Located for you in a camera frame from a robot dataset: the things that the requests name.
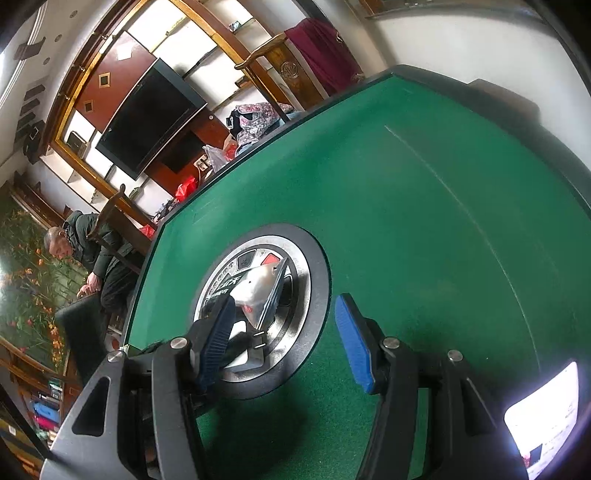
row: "red plastic bag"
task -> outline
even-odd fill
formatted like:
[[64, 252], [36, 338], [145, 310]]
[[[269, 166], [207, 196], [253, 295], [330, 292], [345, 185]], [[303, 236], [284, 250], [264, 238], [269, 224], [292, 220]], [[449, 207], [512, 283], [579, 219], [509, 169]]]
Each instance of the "red plastic bag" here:
[[156, 230], [154, 230], [149, 225], [144, 225], [142, 228], [139, 229], [139, 231], [142, 232], [145, 236], [147, 236], [150, 240], [152, 240], [154, 238], [154, 232]]
[[174, 196], [179, 202], [183, 202], [195, 190], [197, 190], [197, 180], [195, 180], [195, 177], [191, 176], [178, 186], [177, 193], [175, 193]]
[[236, 157], [236, 150], [238, 150], [238, 144], [234, 143], [228, 146], [227, 150], [224, 150], [224, 156], [228, 159], [228, 161], [234, 160]]

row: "plastic bag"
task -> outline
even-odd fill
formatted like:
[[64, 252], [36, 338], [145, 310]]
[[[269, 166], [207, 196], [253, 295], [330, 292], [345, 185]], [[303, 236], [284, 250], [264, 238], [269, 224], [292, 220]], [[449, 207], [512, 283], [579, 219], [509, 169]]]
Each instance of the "plastic bag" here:
[[154, 238], [154, 233], [156, 230], [154, 230], [149, 225], [144, 225], [142, 228], [139, 229], [139, 231], [142, 232], [145, 236], [147, 236], [150, 240], [152, 240]]
[[236, 157], [236, 150], [237, 149], [238, 149], [237, 143], [233, 143], [233, 144], [229, 145], [227, 150], [224, 152], [224, 156], [226, 157], [226, 160], [228, 160], [228, 161], [234, 160], [234, 158]]
[[177, 193], [175, 193], [174, 196], [179, 202], [183, 202], [195, 190], [197, 190], [197, 180], [195, 180], [195, 177], [191, 176], [178, 186]]
[[223, 150], [220, 150], [216, 147], [212, 147], [211, 145], [205, 145], [203, 147], [203, 150], [205, 151], [207, 157], [211, 161], [213, 171], [215, 173], [224, 168], [226, 166], [226, 163], [228, 163], [228, 159], [226, 158]]

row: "green felt tabletop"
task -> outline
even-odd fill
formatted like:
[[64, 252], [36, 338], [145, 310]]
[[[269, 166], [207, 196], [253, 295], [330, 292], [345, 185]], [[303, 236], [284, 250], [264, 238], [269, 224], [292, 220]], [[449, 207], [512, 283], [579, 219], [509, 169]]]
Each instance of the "green felt tabletop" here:
[[355, 477], [376, 398], [353, 381], [336, 329], [342, 292], [414, 349], [462, 351], [496, 395], [585, 359], [589, 218], [515, 138], [397, 77], [270, 143], [166, 224], [129, 342], [143, 348], [183, 334], [214, 260], [278, 222], [324, 249], [331, 309], [284, 386], [200, 418], [215, 478]]

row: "flat screen tv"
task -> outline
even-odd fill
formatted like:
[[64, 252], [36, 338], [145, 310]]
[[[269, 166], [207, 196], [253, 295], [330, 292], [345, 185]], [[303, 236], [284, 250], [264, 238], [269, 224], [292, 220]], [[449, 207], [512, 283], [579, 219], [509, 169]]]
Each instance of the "flat screen tv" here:
[[96, 148], [136, 180], [206, 105], [178, 73], [158, 59], [115, 112]]

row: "ceiling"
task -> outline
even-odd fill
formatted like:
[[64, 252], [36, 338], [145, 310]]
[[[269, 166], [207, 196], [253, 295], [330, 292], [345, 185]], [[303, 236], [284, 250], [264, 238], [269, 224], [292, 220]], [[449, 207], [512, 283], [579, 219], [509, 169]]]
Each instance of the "ceiling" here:
[[[42, 81], [46, 91], [38, 97], [41, 104], [33, 111], [36, 119], [46, 119], [67, 69], [94, 26], [114, 3], [115, 0], [48, 0], [41, 7], [41, 14], [35, 13], [10, 41], [0, 67], [0, 96], [15, 69], [18, 76], [4, 103], [0, 103], [0, 166], [14, 151], [17, 122], [26, 91], [32, 84]], [[46, 38], [41, 51], [20, 63], [14, 61], [16, 48], [30, 39], [36, 20], [35, 41]]]

